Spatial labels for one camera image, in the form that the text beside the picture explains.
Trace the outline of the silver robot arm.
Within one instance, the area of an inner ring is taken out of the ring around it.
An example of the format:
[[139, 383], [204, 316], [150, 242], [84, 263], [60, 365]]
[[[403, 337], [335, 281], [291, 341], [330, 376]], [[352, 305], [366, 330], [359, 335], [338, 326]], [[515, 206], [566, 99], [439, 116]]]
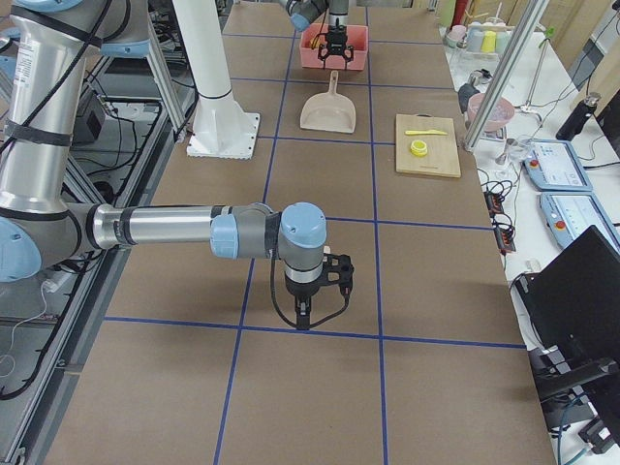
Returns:
[[355, 58], [355, 48], [349, 44], [348, 37], [348, 1], [326, 0], [283, 0], [280, 6], [286, 11], [290, 22], [297, 32], [306, 31], [311, 24], [322, 18], [318, 32], [310, 41], [310, 48], [317, 52], [317, 58], [326, 67], [330, 57], [343, 60], [344, 69]]
[[14, 282], [75, 255], [115, 246], [206, 242], [221, 258], [282, 261], [294, 328], [313, 327], [327, 282], [326, 218], [314, 204], [116, 208], [68, 204], [61, 189], [89, 56], [150, 50], [143, 1], [15, 1], [20, 33], [1, 148], [1, 278]]

